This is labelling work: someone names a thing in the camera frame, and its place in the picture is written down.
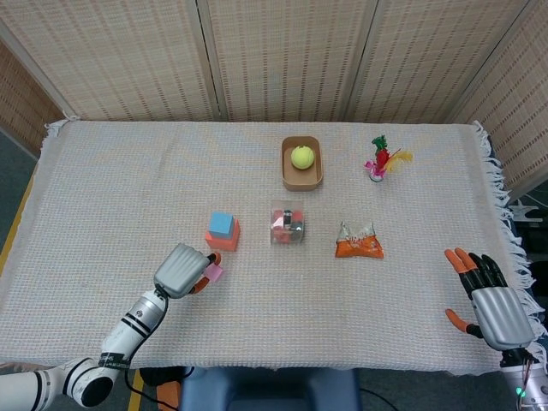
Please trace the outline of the right robot hand, orange fingertips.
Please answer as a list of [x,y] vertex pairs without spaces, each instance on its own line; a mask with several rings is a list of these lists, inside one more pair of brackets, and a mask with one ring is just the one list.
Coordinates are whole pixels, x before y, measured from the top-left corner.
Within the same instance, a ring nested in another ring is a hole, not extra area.
[[532,326],[517,293],[507,284],[498,264],[489,256],[457,247],[444,251],[472,304],[475,324],[446,309],[457,330],[485,340],[496,351],[527,348],[534,339]]

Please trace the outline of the left robot hand, orange fingertips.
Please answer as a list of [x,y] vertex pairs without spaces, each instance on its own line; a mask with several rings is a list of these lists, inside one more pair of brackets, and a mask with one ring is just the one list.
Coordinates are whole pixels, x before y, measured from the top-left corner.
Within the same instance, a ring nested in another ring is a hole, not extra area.
[[179,243],[157,269],[153,278],[155,288],[171,299],[198,294],[211,282],[206,273],[219,269],[221,260],[220,253],[205,256]]

